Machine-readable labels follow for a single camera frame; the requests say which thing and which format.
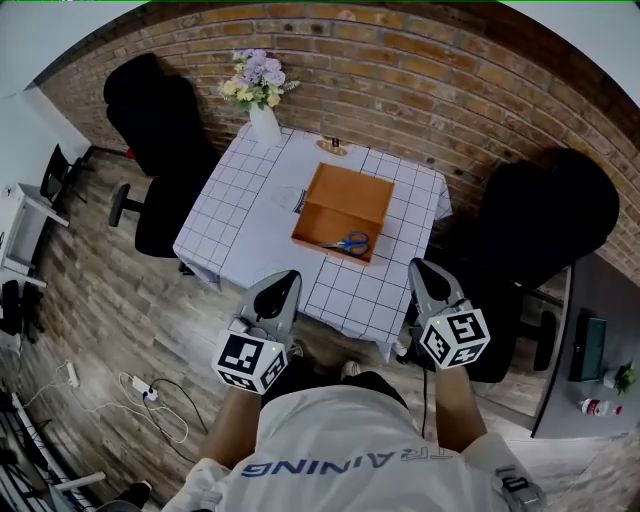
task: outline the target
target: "blue scissors handle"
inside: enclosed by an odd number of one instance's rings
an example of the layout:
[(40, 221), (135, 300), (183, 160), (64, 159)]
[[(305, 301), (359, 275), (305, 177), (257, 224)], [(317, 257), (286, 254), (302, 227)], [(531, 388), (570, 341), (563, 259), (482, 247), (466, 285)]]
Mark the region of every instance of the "blue scissors handle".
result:
[(369, 250), (369, 237), (360, 231), (353, 231), (349, 233), (347, 238), (342, 240), (340, 248), (350, 254), (356, 256), (362, 256)]

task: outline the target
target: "white t-shirt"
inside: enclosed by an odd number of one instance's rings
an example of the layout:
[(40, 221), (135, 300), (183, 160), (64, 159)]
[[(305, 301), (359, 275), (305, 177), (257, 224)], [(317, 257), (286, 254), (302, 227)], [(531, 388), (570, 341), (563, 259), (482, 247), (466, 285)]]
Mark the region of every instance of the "white t-shirt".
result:
[(497, 434), (460, 456), (425, 442), (386, 395), (315, 388), (267, 404), (255, 453), (233, 471), (201, 460), (164, 512), (507, 511), (495, 470), (510, 464)]

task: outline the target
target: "yellow flower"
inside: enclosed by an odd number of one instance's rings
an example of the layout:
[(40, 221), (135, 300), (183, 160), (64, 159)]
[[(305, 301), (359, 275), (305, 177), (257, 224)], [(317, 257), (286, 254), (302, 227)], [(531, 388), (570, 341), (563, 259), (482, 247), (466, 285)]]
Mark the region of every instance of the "yellow flower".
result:
[(267, 98), (267, 104), (270, 107), (275, 107), (278, 103), (280, 103), (280, 96), (276, 96), (275, 94), (272, 94)]
[(238, 90), (236, 97), (239, 100), (251, 101), (253, 99), (253, 93), (248, 91), (248, 87), (242, 87)]
[(232, 80), (227, 80), (222, 85), (222, 94), (226, 94), (227, 96), (233, 96), (235, 92), (236, 92), (236, 84), (234, 84)]

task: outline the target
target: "wooden floor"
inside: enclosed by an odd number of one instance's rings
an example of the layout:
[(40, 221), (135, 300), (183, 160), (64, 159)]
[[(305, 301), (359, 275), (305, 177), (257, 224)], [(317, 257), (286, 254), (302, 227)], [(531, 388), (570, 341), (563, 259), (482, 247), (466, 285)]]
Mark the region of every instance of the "wooden floor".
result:
[[(0, 375), (6, 387), (17, 390), (26, 402), (52, 380), (57, 366), (72, 361), (80, 388), (44, 391), (29, 406), (32, 420), (52, 420), (46, 435), (77, 474), (107, 474), (106, 481), (91, 486), (100, 499), (108, 500), (145, 478), (153, 485), (149, 505), (153, 509), (178, 490), (190, 463), (141, 417), (115, 406), (84, 412), (76, 399), (85, 409), (108, 402), (136, 409), (118, 386), (118, 375), (138, 375), (146, 382), (165, 377), (187, 390), (210, 424), (225, 392), (209, 366), (213, 343), (218, 331), (227, 327), (241, 290), (223, 283), (223, 292), (216, 292), (195, 277), (182, 276), (176, 260), (137, 253), (133, 244), (137, 214), (126, 213), (118, 228), (110, 228), (107, 217), (111, 197), (121, 184), (130, 183), (132, 197), (142, 199), (149, 179), (135, 163), (120, 157), (96, 154), (90, 163), (97, 172), (84, 174), (77, 187), (88, 203), (77, 199), (68, 203), (70, 226), (54, 227), (39, 266), (49, 283), (40, 311), (46, 332), (35, 345), (24, 346), (21, 360), (10, 352), (1, 353)], [(295, 335), (324, 369), (337, 369), (349, 358), (375, 367), (396, 386), (421, 424), (420, 369), (384, 364), (375, 345), (348, 340), (302, 315)], [(530, 370), (534, 348), (520, 341), (507, 378), (494, 386), (479, 386), (478, 391), (533, 413), (545, 378)], [(432, 377), (430, 439), (435, 438)], [(128, 382), (125, 387), (131, 389)], [(160, 383), (158, 388), (167, 405), (188, 422), (189, 437), (178, 449), (194, 458), (204, 436), (194, 411), (173, 386)], [(162, 412), (156, 416), (175, 438), (181, 437), (175, 419)], [(550, 510), (627, 510), (640, 482), (637, 433), (614, 440), (541, 441), (488, 413), (485, 418), (547, 492)]]

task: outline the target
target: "small object on table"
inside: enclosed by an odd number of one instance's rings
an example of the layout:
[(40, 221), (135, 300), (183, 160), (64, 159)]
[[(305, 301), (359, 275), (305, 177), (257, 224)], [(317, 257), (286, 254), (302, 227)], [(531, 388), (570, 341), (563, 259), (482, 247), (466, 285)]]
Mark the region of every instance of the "small object on table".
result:
[(352, 231), (344, 240), (330, 244), (318, 244), (320, 247), (341, 249), (351, 256), (362, 256), (369, 250), (369, 237), (360, 231)]
[(587, 398), (580, 402), (582, 413), (587, 416), (620, 416), (622, 414), (622, 406), (614, 407), (611, 400), (596, 400), (595, 398)]

